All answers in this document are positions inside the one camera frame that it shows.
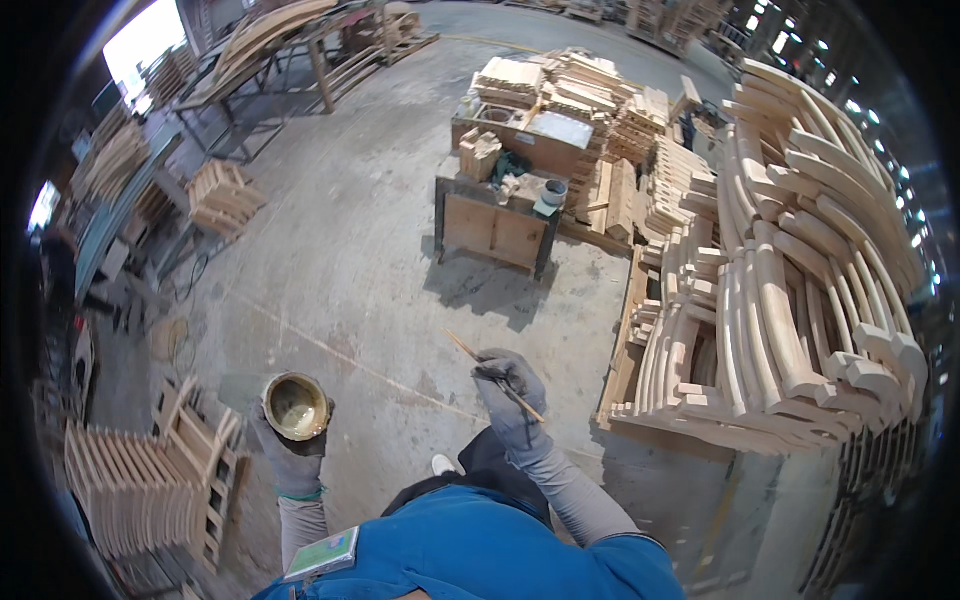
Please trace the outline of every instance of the wooden board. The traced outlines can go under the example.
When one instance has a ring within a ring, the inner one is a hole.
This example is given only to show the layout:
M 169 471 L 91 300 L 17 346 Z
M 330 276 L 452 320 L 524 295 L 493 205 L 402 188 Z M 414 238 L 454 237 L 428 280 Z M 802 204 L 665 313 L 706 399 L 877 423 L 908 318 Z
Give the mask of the wooden board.
M 509 210 L 446 195 L 444 245 L 534 270 L 546 223 Z

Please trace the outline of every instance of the wooden table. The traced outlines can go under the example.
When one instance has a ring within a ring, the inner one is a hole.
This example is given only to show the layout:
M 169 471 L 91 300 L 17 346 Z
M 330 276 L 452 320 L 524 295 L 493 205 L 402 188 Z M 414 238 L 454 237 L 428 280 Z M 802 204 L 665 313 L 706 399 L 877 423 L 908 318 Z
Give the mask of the wooden table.
M 463 248 L 529 269 L 539 281 L 550 261 L 561 211 L 544 217 L 533 207 L 543 183 L 561 178 L 522 175 L 520 189 L 501 206 L 485 183 L 458 176 L 459 171 L 460 159 L 451 155 L 437 173 L 434 255 L 438 264 L 443 264 L 447 248 Z

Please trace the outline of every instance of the lumber stack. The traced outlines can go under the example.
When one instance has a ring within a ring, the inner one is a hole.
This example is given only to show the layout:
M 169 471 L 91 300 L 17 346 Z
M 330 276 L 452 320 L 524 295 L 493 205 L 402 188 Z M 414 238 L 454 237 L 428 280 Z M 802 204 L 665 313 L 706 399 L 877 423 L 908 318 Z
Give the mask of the lumber stack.
M 190 543 L 200 489 L 168 450 L 156 438 L 67 423 L 67 481 L 108 558 Z
M 140 197 L 133 203 L 133 212 L 146 224 L 153 224 L 160 220 L 171 208 L 173 203 L 160 187 L 151 182 L 143 190 Z
M 652 87 L 630 98 L 613 122 L 604 159 L 616 162 L 626 158 L 635 164 L 646 160 L 654 139 L 666 134 L 668 106 L 666 94 Z
M 532 108 L 543 84 L 542 66 L 493 57 L 479 73 L 473 74 L 470 87 L 484 102 L 515 108 Z
M 543 91 L 544 108 L 593 126 L 587 148 L 570 177 L 566 204 L 567 212 L 581 215 L 581 221 L 592 224 L 592 220 L 583 219 L 583 215 L 591 193 L 596 200 L 596 193 L 591 190 L 599 182 L 597 164 L 604 154 L 615 116 L 636 91 L 625 84 L 610 60 L 592 59 L 572 49 L 543 56 L 546 59 L 543 70 L 549 81 Z
M 140 165 L 150 157 L 150 145 L 134 122 L 123 127 L 100 154 L 86 175 L 89 192 L 113 204 Z
M 658 135 L 654 152 L 649 176 L 644 181 L 646 206 L 638 214 L 643 215 L 644 235 L 663 241 L 673 228 L 689 225 L 697 214 L 690 205 L 700 208 L 698 200 L 709 204 L 710 190 L 716 186 L 711 183 L 714 177 L 707 162 L 674 140 Z M 700 192 L 707 192 L 708 196 L 703 199 Z
M 683 58 L 690 43 L 715 28 L 731 5 L 731 0 L 679 0 L 666 5 L 630 0 L 627 33 Z
M 266 203 L 263 194 L 247 185 L 235 164 L 212 158 L 187 186 L 190 219 L 227 239 L 236 239 L 247 222 Z
M 477 182 L 488 180 L 502 150 L 493 132 L 470 130 L 460 138 L 460 172 Z
M 217 431 L 211 431 L 185 405 L 195 382 L 188 380 L 180 393 L 166 385 L 167 420 L 158 437 L 84 430 L 72 421 L 66 425 L 67 482 L 84 509 L 94 542 L 108 558 L 182 545 L 216 572 L 212 551 L 219 550 L 219 544 L 214 548 L 210 540 L 222 539 L 222 513 L 233 483 L 229 475 L 237 462 L 227 444 L 239 419 L 227 410 Z M 218 479 L 221 463 L 229 472 L 224 475 L 229 485 Z M 211 508 L 211 491 L 224 506 Z
M 197 65 L 189 44 L 164 52 L 147 76 L 147 93 L 154 100 L 154 108 L 163 108 L 176 98 L 197 72 Z
M 406 2 L 388 2 L 383 9 L 387 20 L 387 38 L 396 46 L 423 31 L 420 13 Z
M 90 149 L 86 152 L 84 159 L 80 161 L 77 169 L 70 177 L 70 188 L 73 190 L 74 198 L 82 200 L 86 197 L 87 192 L 90 191 L 86 183 L 86 178 L 89 176 L 90 170 L 93 169 L 93 165 L 97 161 L 97 156 L 100 155 L 100 152 L 107 146 L 110 140 L 113 139 L 117 132 L 126 127 L 131 120 L 132 117 L 130 115 L 130 109 L 127 108 L 127 104 L 118 102 L 115 107 L 110 109 L 107 116 L 104 117 L 104 120 L 97 126 L 97 129 L 93 131 L 93 134 L 90 136 Z
M 660 305 L 636 311 L 637 395 L 611 419 L 765 454 L 915 423 L 928 371 L 901 298 L 922 271 L 893 183 L 827 99 L 744 69 L 718 176 L 687 179 L 692 218 L 644 251 Z

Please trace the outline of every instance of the black pants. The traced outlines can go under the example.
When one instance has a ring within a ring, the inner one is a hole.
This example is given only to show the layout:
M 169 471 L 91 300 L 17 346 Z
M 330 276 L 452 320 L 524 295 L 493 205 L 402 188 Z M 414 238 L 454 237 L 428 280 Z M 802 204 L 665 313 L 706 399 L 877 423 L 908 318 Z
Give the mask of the black pants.
M 447 472 L 424 479 L 400 492 L 382 516 L 390 516 L 408 502 L 449 485 L 473 486 L 502 493 L 513 500 L 518 509 L 536 517 L 553 531 L 546 496 L 522 471 L 507 463 L 507 448 L 497 439 L 492 428 L 487 427 L 473 438 L 457 460 L 466 475 Z

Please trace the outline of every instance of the green cloth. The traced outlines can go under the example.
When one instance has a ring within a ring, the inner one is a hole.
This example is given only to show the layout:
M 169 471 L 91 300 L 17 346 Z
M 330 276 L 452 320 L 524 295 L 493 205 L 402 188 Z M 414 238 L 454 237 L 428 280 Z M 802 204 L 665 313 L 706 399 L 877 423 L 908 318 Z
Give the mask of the green cloth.
M 520 177 L 524 173 L 530 173 L 530 171 L 533 170 L 531 168 L 532 166 L 529 160 L 518 156 L 516 153 L 500 153 L 500 158 L 497 159 L 496 164 L 493 166 L 493 177 L 491 179 L 493 188 L 500 189 L 500 184 L 503 183 L 503 178 L 507 175 Z

